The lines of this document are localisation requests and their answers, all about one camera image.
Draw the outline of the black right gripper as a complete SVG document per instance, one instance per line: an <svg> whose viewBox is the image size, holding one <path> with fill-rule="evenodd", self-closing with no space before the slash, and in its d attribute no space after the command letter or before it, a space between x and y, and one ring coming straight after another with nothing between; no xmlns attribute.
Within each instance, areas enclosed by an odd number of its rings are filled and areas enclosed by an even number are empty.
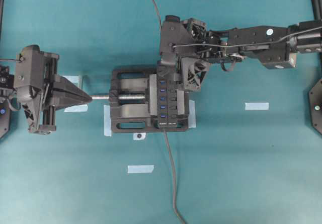
<svg viewBox="0 0 322 224"><path fill-rule="evenodd" d="M237 28L228 30L208 30L206 23L197 19L182 20L185 38L180 41L180 53L191 54L181 60L175 57L172 66L172 81L179 84L183 81L184 91L200 91L210 63L237 63L245 59L240 47L231 47L230 36Z"/></svg>

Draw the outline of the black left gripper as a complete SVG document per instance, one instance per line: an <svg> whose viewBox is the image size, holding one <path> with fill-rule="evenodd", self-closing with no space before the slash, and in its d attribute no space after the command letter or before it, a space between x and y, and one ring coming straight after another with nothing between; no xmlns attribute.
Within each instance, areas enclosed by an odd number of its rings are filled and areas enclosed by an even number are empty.
<svg viewBox="0 0 322 224"><path fill-rule="evenodd" d="M40 134L49 135L56 131L55 111L71 106L90 103L92 98L67 78L57 74L59 55L40 51L44 57L44 96Z"/></svg>

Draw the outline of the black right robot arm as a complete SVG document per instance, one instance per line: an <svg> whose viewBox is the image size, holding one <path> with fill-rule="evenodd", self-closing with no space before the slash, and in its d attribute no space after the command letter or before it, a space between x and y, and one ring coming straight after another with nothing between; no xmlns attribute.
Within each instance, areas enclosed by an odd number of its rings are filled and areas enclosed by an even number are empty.
<svg viewBox="0 0 322 224"><path fill-rule="evenodd" d="M233 71L245 58L267 69L294 68L298 53L321 52L321 20L288 27L256 26L226 31L191 31L191 42L173 43L184 91L199 91L211 64Z"/></svg>

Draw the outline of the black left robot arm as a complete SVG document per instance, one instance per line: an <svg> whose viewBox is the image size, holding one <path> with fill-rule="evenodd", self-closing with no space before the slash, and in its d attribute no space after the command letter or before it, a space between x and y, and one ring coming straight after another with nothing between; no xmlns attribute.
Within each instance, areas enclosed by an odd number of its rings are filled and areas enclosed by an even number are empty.
<svg viewBox="0 0 322 224"><path fill-rule="evenodd" d="M92 101L57 73L58 60L57 54L29 49L14 60L15 74L1 66L1 137L10 130L14 111L24 111L29 133L48 135L56 131L56 111Z"/></svg>

